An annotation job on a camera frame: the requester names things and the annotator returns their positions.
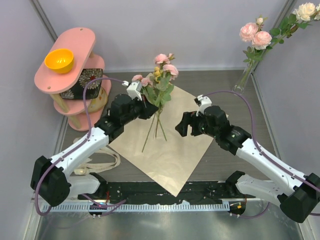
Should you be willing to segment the orange wrapping paper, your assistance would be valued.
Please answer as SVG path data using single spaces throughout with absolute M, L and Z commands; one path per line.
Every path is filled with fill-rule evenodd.
M 157 119 L 135 119 L 109 146 L 173 196 L 177 196 L 213 141 L 200 135 L 180 136 L 175 130 L 184 112 L 198 109 L 194 96 L 175 87 Z

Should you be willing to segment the cream printed ribbon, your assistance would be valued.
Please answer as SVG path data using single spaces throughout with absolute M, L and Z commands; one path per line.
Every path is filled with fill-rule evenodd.
M 103 162 L 103 163 L 91 163 L 92 159 L 87 158 L 84 163 L 80 164 L 73 173 L 78 176 L 89 175 L 90 173 L 101 173 L 108 170 L 112 170 L 120 165 L 121 157 L 114 150 L 107 146 L 104 146 L 97 150 L 95 154 L 103 154 L 114 157 L 113 162 Z

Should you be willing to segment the white flower stem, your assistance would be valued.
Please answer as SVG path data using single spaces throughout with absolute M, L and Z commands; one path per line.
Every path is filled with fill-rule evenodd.
M 284 17 L 278 27 L 272 28 L 269 33 L 272 36 L 271 43 L 266 47 L 266 52 L 277 44 L 283 44 L 285 38 L 290 38 L 298 29 L 306 29 L 311 22 L 320 20 L 320 5 L 306 2 L 299 5 L 293 12 Z

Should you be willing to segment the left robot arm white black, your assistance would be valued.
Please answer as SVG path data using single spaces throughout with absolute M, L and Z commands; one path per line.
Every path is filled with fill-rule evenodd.
M 96 173 L 72 176 L 72 172 L 97 150 L 107 146 L 124 132 L 124 127 L 139 118 L 147 120 L 158 107 L 142 99 L 132 99 L 127 94 L 115 97 L 108 114 L 80 140 L 50 158 L 39 157 L 34 164 L 30 186 L 35 198 L 44 199 L 51 207 L 63 203 L 68 197 L 89 194 L 100 200 L 107 192 L 106 181 Z

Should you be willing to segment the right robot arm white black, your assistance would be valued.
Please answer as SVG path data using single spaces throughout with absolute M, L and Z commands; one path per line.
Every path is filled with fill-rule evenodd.
M 268 201 L 297 223 L 303 223 L 319 204 L 319 176 L 306 175 L 268 152 L 247 131 L 230 124 L 219 106 L 209 106 L 202 112 L 184 112 L 175 130 L 185 137 L 189 127 L 192 136 L 214 138 L 223 150 L 250 163 L 271 180 L 258 180 L 239 172 L 239 177 L 225 186 L 230 197 L 244 194 Z

